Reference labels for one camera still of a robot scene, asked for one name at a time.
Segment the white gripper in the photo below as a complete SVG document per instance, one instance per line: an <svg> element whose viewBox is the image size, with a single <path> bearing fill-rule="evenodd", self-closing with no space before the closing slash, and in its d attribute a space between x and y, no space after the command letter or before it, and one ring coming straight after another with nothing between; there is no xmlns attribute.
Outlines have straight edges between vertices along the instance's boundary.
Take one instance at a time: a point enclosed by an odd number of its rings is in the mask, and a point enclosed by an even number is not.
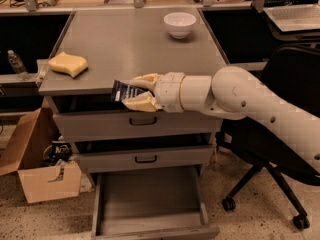
<svg viewBox="0 0 320 240"><path fill-rule="evenodd" d="M169 72L167 74L150 73L135 77L129 84L149 91L126 98L122 103L130 110L156 112L160 108L168 113L181 113L180 87L185 74Z"/></svg>

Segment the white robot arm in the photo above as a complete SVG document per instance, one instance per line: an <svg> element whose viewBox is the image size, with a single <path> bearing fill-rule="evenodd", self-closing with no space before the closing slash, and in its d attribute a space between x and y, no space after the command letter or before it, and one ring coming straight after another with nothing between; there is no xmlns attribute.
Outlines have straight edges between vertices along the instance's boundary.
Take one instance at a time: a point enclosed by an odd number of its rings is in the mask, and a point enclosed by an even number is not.
<svg viewBox="0 0 320 240"><path fill-rule="evenodd" d="M152 73L129 84L146 90L122 101L131 110L197 111L229 120L249 117L320 172L320 118L280 98L245 69L226 66L212 76Z"/></svg>

